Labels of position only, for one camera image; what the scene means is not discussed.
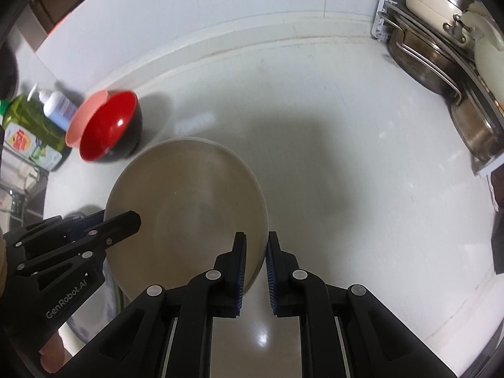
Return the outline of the person's hand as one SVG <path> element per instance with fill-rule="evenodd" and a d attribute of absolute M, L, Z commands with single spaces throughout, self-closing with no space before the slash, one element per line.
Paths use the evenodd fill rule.
<path fill-rule="evenodd" d="M 61 336 L 55 333 L 40 349 L 40 364 L 50 373 L 56 373 L 65 363 L 66 352 Z"/>

